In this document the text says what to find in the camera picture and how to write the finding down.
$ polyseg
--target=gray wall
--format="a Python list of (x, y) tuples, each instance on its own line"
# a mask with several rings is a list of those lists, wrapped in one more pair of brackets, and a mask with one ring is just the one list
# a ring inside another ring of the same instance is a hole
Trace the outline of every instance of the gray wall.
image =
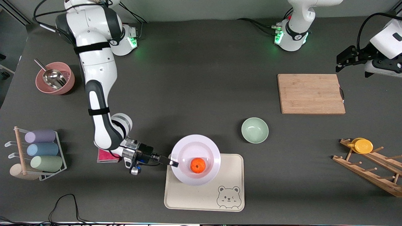
[[(32, 18), (40, 0), (9, 0), (28, 18)], [(148, 21), (189, 21), (240, 17), (279, 18), (291, 7), (286, 0), (122, 0), (133, 12)], [(398, 0), (344, 0), (338, 6), (316, 8), (317, 17), (367, 16), (385, 12)], [(39, 13), (62, 10), (63, 0), (48, 0)], [(123, 22), (133, 23), (133, 17), (121, 7), (114, 8)], [(54, 24), (55, 16), (41, 21)]]
[(27, 40), (25, 26), (10, 16), (5, 10), (0, 12), (0, 53), (7, 58), (0, 64), (13, 71), (24, 50)]

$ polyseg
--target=yellow cup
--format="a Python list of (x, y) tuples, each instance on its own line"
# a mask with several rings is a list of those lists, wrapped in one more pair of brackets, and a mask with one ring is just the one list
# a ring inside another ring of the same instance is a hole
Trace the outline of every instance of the yellow cup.
[(347, 144), (354, 152), (359, 154), (367, 154), (373, 150), (373, 144), (364, 138), (356, 138), (352, 143)]

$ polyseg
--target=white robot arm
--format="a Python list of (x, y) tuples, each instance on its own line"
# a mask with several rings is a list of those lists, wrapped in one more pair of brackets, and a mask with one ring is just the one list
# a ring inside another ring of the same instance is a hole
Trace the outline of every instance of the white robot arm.
[(130, 173), (137, 175), (139, 165), (150, 159), (177, 166), (167, 157), (153, 153), (153, 148), (128, 137), (133, 122), (126, 114), (110, 116), (107, 102), (109, 92), (117, 79), (114, 55), (126, 55), (137, 47), (136, 31), (122, 25), (111, 7), (98, 0), (65, 0), (67, 13), (56, 19), (57, 28), (75, 42), (85, 76), (88, 112), (94, 125), (94, 144), (103, 150), (123, 157)]
[(293, 7), (289, 19), (276, 24), (277, 36), (274, 43), (286, 51), (296, 51), (306, 42), (308, 29), (313, 23), (316, 12), (313, 7), (335, 6), (343, 0), (287, 0)]
[(357, 46), (349, 46), (336, 57), (336, 72), (344, 67), (357, 64), (365, 64), (365, 77), (373, 74), (402, 78), (402, 17), (386, 13), (370, 15), (362, 24), (359, 35), (366, 22), (373, 16), (381, 15), (393, 18), (374, 37), (366, 47), (360, 49), (360, 38)]

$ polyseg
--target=cutting board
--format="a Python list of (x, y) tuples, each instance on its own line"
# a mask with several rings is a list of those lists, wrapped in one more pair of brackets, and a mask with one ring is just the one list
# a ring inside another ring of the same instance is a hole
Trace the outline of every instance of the cutting board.
[(336, 74), (278, 74), (282, 114), (345, 114)]

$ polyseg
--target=beige tray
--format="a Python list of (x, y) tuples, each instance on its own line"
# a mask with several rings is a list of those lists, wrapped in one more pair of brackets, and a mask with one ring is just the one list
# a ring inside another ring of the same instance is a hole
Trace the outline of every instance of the beige tray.
[(202, 186), (182, 183), (168, 166), (164, 203), (169, 209), (242, 211), (244, 208), (243, 158), (238, 154), (221, 154), (221, 167), (218, 174), (211, 182)]

